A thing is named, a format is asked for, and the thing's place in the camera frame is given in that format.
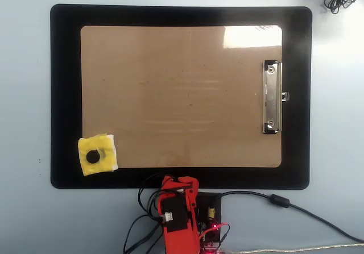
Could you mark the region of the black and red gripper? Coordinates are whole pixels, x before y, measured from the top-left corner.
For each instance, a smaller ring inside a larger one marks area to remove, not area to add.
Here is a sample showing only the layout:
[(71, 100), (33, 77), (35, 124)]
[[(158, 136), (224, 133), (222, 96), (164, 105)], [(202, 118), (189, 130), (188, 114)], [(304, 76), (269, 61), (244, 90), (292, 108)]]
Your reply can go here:
[(190, 176), (183, 177), (183, 182), (173, 177), (162, 182), (159, 209), (165, 234), (189, 229), (188, 209), (196, 207), (198, 190), (199, 181)]

